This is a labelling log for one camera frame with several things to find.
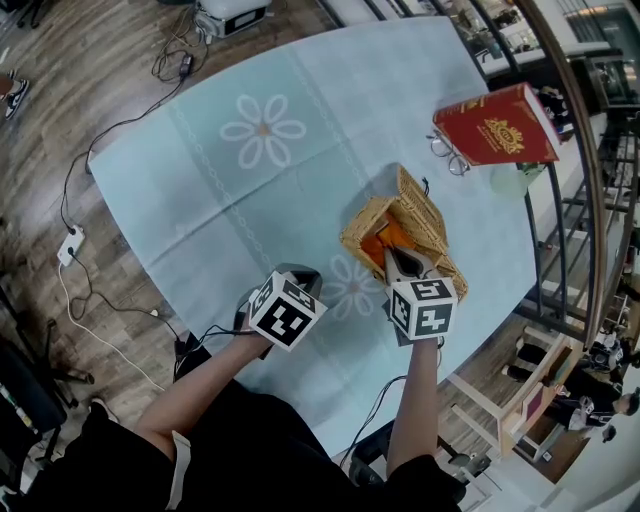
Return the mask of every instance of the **red book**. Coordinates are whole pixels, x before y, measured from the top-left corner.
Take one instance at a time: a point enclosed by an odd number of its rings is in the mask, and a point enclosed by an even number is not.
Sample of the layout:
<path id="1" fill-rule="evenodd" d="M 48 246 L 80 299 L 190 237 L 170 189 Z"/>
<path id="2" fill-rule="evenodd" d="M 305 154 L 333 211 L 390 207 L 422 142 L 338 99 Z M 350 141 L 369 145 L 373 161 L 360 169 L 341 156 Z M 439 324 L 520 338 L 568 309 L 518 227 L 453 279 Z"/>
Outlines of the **red book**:
<path id="1" fill-rule="evenodd" d="M 558 160 L 558 134 L 526 83 L 441 108 L 433 122 L 471 165 Z"/>

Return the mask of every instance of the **orange object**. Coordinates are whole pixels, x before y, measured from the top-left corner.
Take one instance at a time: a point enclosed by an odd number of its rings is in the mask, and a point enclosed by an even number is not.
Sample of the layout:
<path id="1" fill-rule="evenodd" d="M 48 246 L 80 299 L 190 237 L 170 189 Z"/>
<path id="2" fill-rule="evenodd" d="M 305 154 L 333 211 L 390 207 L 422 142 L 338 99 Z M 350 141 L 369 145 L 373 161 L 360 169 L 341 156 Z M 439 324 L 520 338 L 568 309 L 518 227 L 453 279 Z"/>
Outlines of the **orange object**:
<path id="1" fill-rule="evenodd" d="M 389 212 L 385 213 L 387 224 L 380 229 L 377 233 L 369 235 L 362 240 L 362 250 L 366 252 L 369 257 L 380 268 L 384 268 L 384 249 L 388 247 L 390 249 L 394 247 L 408 247 L 409 249 L 415 249 L 416 244 L 411 237 L 402 229 L 402 226 L 398 224 L 398 221 L 393 218 Z"/>

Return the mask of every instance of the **white device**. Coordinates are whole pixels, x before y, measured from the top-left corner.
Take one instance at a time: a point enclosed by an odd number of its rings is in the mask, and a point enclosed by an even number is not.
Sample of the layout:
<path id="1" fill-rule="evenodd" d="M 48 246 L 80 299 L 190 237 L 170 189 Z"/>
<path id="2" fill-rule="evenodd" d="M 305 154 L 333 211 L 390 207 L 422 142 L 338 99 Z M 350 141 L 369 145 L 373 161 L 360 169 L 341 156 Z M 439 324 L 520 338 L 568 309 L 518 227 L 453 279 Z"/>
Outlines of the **white device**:
<path id="1" fill-rule="evenodd" d="M 249 297 L 249 327 L 290 352 L 327 307 L 274 271 Z"/>
<path id="2" fill-rule="evenodd" d="M 450 277 L 391 283 L 389 318 L 409 338 L 446 336 L 453 330 L 458 295 Z"/>
<path id="3" fill-rule="evenodd" d="M 195 24 L 205 34 L 224 38 L 264 19 L 271 0 L 198 0 Z"/>
<path id="4" fill-rule="evenodd" d="M 82 231 L 82 228 L 80 226 L 73 226 L 73 229 L 75 234 L 72 235 L 69 233 L 58 251 L 58 259 L 65 267 L 68 267 L 73 261 L 71 254 L 69 254 L 69 249 L 73 251 L 73 254 L 78 254 L 80 246 L 82 242 L 84 242 L 84 231 Z"/>

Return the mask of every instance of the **plug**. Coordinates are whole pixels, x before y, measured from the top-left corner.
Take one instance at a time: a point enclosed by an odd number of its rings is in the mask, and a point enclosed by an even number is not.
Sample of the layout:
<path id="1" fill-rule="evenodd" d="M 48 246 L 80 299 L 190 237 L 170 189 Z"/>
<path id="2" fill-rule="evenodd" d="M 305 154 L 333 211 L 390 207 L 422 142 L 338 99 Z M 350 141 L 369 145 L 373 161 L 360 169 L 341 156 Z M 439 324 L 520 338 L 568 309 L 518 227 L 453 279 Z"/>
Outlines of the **plug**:
<path id="1" fill-rule="evenodd" d="M 184 57 L 182 57 L 182 63 L 180 64 L 180 71 L 178 71 L 178 75 L 180 78 L 184 80 L 191 74 L 191 68 L 193 67 L 193 55 L 190 53 L 185 53 Z"/>
<path id="2" fill-rule="evenodd" d="M 84 231 L 82 231 L 82 228 L 80 226 L 73 226 L 72 229 L 74 233 L 71 233 L 71 230 L 69 230 L 67 238 L 65 238 L 62 247 L 60 247 L 58 251 L 58 259 L 65 267 L 71 265 L 73 257 L 78 254 L 80 246 L 84 242 Z"/>

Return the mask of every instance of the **power strip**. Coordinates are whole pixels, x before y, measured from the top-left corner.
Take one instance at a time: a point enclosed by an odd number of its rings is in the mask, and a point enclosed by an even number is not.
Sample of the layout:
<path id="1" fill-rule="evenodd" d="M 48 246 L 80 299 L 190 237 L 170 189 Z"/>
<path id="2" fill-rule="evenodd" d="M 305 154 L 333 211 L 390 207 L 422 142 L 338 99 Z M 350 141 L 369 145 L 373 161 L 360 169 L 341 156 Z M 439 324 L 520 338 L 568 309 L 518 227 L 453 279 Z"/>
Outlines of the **power strip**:
<path id="1" fill-rule="evenodd" d="M 60 263 L 62 263 L 65 267 L 71 265 L 73 261 L 73 257 L 69 253 L 69 249 L 71 249 L 74 255 L 78 254 L 82 243 L 84 242 L 84 231 L 80 226 L 73 226 L 74 234 L 69 233 L 67 238 L 64 239 L 64 243 L 60 250 L 58 251 L 58 259 Z"/>

